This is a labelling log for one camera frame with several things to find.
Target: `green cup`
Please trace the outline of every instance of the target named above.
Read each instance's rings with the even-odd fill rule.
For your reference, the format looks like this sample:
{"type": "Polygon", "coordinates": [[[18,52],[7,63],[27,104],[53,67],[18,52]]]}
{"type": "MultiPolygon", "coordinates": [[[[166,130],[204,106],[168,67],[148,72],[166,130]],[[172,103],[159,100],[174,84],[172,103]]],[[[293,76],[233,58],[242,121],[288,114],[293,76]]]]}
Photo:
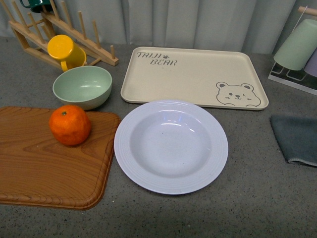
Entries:
{"type": "Polygon", "coordinates": [[[28,6],[24,5],[23,0],[20,0],[20,3],[25,8],[30,8],[32,12],[39,13],[39,12],[43,11],[42,6],[45,6],[46,11],[53,10],[52,5],[50,3],[50,0],[28,0],[28,1],[29,1],[28,6]]]}
{"type": "Polygon", "coordinates": [[[305,19],[285,40],[274,56],[281,66],[301,70],[317,47],[317,21],[305,19]]]}

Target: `cream serving tray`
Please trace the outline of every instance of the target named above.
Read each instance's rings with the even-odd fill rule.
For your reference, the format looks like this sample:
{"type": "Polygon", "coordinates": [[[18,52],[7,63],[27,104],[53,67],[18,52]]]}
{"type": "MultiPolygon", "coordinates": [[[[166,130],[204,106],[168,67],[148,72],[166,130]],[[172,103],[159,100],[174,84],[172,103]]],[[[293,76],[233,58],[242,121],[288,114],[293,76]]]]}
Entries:
{"type": "Polygon", "coordinates": [[[268,106],[250,58],[239,52],[136,48],[121,96],[130,103],[174,99],[201,107],[262,110],[268,106]]]}

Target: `wooden dish rack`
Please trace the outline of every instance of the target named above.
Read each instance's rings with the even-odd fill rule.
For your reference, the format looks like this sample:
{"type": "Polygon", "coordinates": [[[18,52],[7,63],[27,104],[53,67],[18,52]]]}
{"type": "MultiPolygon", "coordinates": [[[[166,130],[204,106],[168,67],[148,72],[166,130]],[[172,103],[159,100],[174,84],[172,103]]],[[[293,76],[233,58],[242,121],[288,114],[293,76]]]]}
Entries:
{"type": "Polygon", "coordinates": [[[62,31],[66,32],[71,38],[77,40],[80,43],[80,47],[86,52],[86,54],[94,58],[94,60],[90,63],[87,63],[87,65],[95,65],[100,61],[108,63],[112,66],[116,66],[119,63],[119,59],[115,56],[113,45],[111,45],[110,47],[110,52],[106,51],[105,49],[101,47],[95,20],[93,20],[93,28],[94,28],[94,32],[96,36],[96,43],[87,38],[81,11],[78,12],[78,16],[79,16],[79,20],[81,24],[82,33],[80,33],[79,31],[73,28],[69,13],[66,7],[66,3],[64,1],[62,1],[61,4],[67,18],[67,23],[61,20],[54,1],[50,0],[50,3],[53,8],[53,14],[46,11],[45,7],[43,6],[43,11],[41,11],[42,19],[39,21],[35,21],[32,14],[29,12],[28,16],[31,21],[30,24],[26,23],[25,19],[23,18],[14,0],[12,1],[12,5],[18,17],[20,18],[20,22],[14,19],[13,15],[11,14],[4,0],[0,0],[0,2],[3,5],[6,13],[8,14],[10,18],[9,24],[13,32],[15,33],[17,39],[19,40],[23,50],[29,53],[30,55],[37,57],[40,60],[43,60],[46,63],[61,69],[60,64],[48,55],[47,53],[48,41],[46,41],[43,38],[40,32],[40,29],[38,27],[40,26],[42,28],[46,37],[48,38],[48,40],[50,40],[52,37],[56,35],[56,32],[53,27],[54,25],[58,27],[59,29],[61,29],[62,31]],[[37,47],[32,48],[28,40],[33,42],[37,47]]]}

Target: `purple cup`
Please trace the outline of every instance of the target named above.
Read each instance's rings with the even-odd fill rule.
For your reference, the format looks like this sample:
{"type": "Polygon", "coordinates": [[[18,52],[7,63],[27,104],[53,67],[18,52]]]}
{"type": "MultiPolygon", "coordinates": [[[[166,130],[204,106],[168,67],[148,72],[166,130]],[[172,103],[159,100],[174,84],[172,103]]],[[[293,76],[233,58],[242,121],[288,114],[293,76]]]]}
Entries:
{"type": "Polygon", "coordinates": [[[314,77],[317,77],[317,49],[305,65],[304,71],[314,77]]]}

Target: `orange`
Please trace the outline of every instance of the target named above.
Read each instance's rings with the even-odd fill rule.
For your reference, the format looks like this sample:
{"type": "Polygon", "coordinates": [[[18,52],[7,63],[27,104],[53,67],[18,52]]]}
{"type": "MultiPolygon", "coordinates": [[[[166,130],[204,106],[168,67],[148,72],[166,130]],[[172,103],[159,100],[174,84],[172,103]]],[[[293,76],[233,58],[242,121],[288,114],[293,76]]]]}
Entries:
{"type": "Polygon", "coordinates": [[[91,131],[91,122],[79,106],[65,105],[57,108],[49,121],[53,136],[64,145],[84,142],[91,131]]]}

